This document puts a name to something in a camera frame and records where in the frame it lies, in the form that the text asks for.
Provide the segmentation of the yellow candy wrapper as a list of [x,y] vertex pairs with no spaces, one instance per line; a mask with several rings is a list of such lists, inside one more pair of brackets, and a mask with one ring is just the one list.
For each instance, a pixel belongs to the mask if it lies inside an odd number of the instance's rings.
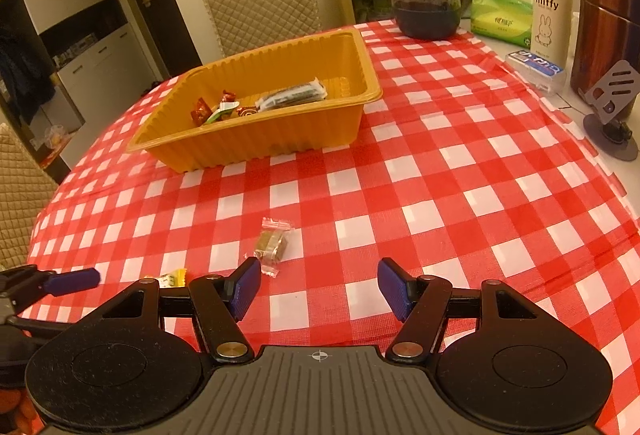
[[160,276],[143,276],[143,279],[152,279],[158,282],[161,289],[176,289],[186,287],[186,268],[178,268]]

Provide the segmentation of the clear brown candy packet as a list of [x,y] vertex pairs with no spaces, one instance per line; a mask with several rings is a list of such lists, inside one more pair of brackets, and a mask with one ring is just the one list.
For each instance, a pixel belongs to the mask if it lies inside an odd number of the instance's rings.
[[259,235],[254,242],[254,249],[245,253],[245,257],[255,257],[260,264],[262,273],[275,278],[280,273],[280,264],[288,251],[288,238],[293,232],[291,221],[262,218]]

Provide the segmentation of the red candy wrapper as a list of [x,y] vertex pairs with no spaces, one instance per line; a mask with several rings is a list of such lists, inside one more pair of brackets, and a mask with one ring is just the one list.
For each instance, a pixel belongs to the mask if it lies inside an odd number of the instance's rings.
[[198,98],[191,111],[191,118],[196,127],[200,127],[213,115],[213,110],[203,98]]

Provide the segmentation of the red brown candy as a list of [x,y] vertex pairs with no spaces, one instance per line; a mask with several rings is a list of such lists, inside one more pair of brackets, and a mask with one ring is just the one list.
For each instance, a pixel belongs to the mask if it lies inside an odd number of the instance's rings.
[[[224,90],[222,92],[221,101],[239,101],[239,100],[236,99],[236,95],[233,94],[233,92]],[[256,114],[258,112],[258,109],[256,108],[256,106],[243,106],[242,103],[240,103],[239,108],[236,109],[234,112],[239,116],[247,116],[247,115]]]

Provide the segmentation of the green white snack packet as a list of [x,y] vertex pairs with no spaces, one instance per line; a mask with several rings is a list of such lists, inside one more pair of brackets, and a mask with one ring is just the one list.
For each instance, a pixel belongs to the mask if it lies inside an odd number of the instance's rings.
[[239,101],[221,101],[216,109],[207,109],[205,124],[213,124],[229,117],[240,106]]

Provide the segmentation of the beige quilted chair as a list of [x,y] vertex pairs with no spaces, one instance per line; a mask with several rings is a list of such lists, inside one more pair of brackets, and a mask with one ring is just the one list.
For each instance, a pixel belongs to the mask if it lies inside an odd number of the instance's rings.
[[6,123],[0,140],[0,259],[5,270],[26,264],[36,218],[58,185]]
[[322,30],[317,0],[203,0],[223,56]]

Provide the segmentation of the red white checkered tablecloth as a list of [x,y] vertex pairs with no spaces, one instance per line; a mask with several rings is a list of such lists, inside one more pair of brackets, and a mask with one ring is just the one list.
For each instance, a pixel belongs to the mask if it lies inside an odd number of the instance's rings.
[[76,321],[178,268],[228,273],[272,217],[293,230],[243,321],[250,343],[386,347],[385,256],[457,288],[500,279],[602,351],[614,380],[601,429],[637,433],[639,230],[610,171],[479,39],[420,43],[387,21],[360,33],[383,95],[347,147],[178,174],[127,151],[171,83],[119,117],[40,213],[28,255],[96,267],[101,283],[27,316]]

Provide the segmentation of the orange plastic tray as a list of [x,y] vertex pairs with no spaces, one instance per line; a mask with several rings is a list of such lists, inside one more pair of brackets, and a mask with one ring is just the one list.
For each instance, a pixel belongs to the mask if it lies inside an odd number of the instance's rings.
[[180,76],[127,150],[186,173],[348,146],[364,106],[381,96],[354,28],[286,40]]

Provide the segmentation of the blue white small box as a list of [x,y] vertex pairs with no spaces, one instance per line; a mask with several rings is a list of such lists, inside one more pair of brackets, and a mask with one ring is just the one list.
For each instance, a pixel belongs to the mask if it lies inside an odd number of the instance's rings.
[[565,85],[566,72],[563,68],[529,50],[510,52],[506,56],[506,63],[539,90],[557,92]]

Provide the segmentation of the grey phone stand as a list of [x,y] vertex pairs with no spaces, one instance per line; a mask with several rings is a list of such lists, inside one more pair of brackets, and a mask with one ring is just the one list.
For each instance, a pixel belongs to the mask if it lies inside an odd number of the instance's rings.
[[582,121],[586,135],[604,153],[624,162],[638,158],[638,144],[626,115],[638,95],[639,72],[627,60],[615,62],[585,93],[592,110]]

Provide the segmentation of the white miffy bottle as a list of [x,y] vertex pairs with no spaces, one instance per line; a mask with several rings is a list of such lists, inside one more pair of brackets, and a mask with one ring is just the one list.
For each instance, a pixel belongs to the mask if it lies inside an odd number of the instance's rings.
[[533,0],[530,51],[565,68],[573,0]]

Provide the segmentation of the white storage cabinet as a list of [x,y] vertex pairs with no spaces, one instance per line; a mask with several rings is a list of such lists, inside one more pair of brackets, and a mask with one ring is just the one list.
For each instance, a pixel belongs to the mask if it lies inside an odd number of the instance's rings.
[[108,125],[160,80],[120,0],[2,0],[1,20],[51,68],[54,97],[37,120],[62,125],[75,166]]

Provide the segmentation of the green tissue pack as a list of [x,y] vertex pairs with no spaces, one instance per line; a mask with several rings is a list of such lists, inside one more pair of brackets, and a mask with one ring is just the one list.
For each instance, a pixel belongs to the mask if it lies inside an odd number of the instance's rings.
[[471,0],[471,31],[528,49],[533,0]]

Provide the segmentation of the brown metallic thermos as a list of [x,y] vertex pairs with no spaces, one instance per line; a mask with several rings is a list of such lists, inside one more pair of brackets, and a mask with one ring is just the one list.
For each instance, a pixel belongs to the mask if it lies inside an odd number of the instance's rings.
[[620,60],[639,72],[639,0],[580,0],[570,87],[585,93]]

